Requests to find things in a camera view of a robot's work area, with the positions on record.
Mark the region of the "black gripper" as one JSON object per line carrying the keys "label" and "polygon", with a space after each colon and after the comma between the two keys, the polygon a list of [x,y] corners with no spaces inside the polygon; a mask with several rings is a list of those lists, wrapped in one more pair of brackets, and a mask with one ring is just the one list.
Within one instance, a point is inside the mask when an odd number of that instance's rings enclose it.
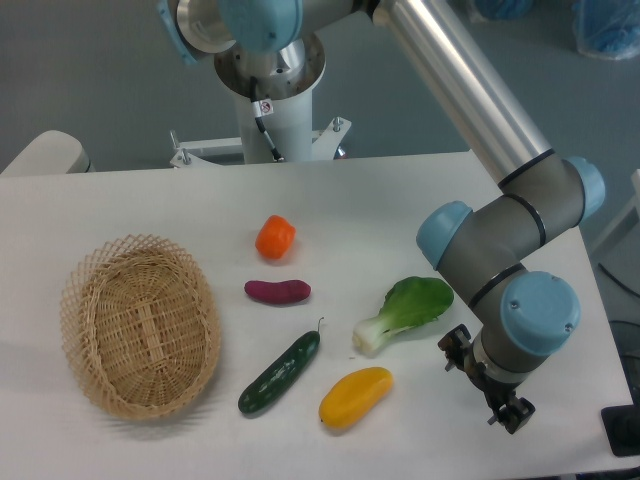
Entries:
{"label": "black gripper", "polygon": [[471,342],[469,330],[460,324],[437,346],[447,360],[445,371],[464,371],[473,385],[484,393],[492,411],[487,421],[489,425],[499,423],[509,434],[515,434],[533,416],[535,406],[514,392],[524,382],[525,374],[496,364],[486,352],[480,335]]}

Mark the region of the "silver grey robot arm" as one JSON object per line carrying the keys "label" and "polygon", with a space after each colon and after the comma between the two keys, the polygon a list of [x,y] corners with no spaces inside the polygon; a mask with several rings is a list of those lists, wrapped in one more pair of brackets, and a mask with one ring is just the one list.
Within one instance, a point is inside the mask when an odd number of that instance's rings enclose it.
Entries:
{"label": "silver grey robot arm", "polygon": [[323,74],[319,29],[363,12],[394,35],[501,192],[480,210],[448,203],[418,231],[423,255],[482,324],[476,336],[455,328],[439,346],[484,393],[495,422],[524,426],[534,407],[516,389],[568,340],[580,305],[566,282],[523,260],[601,206],[597,168],[555,153],[444,1],[161,1],[157,11],[179,57],[212,57],[240,97],[249,163],[318,152],[310,108],[294,114],[285,102]]}

